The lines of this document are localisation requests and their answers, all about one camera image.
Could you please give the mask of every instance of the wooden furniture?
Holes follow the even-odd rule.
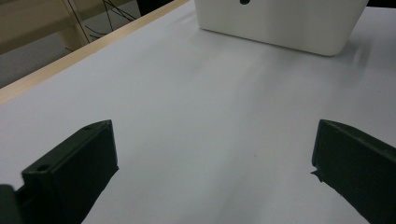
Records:
[[[99,49],[102,49],[105,46],[110,45],[111,43],[123,38],[129,33],[132,33],[144,27],[145,25],[149,24],[150,22],[157,20],[164,14],[183,5],[187,1],[188,0],[177,0],[164,7],[161,7],[149,13],[143,18],[139,18],[138,20],[125,25],[124,27],[122,27],[122,29],[116,30],[110,33],[109,35],[106,35],[96,40],[90,45],[78,49],[75,52],[63,57],[62,59],[33,72],[31,75],[28,75],[8,86],[5,86],[4,88],[0,89],[0,104],[3,104],[17,97],[18,95],[24,93],[25,91],[28,91],[33,86],[63,71],[65,68],[90,56]]]
[[[130,1],[112,2],[120,6]],[[82,22],[104,11],[101,0],[2,0],[0,53],[54,33],[67,48],[79,49],[92,42]]]

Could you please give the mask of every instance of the white tabletop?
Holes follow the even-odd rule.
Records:
[[[396,146],[396,11],[327,58],[198,28],[193,2],[0,105],[0,181],[112,119],[120,170],[84,223],[367,223],[311,175],[318,121]]]

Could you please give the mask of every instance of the screw hole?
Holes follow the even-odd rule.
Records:
[[[250,0],[240,0],[240,3],[242,5],[247,5],[250,2]]]
[[[48,170],[49,168],[50,168],[49,165],[40,165],[40,166],[37,168],[37,171],[39,171],[39,172],[44,172],[44,171]]]

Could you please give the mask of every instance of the white plastic container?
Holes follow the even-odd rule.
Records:
[[[202,29],[332,56],[368,0],[194,0]]]

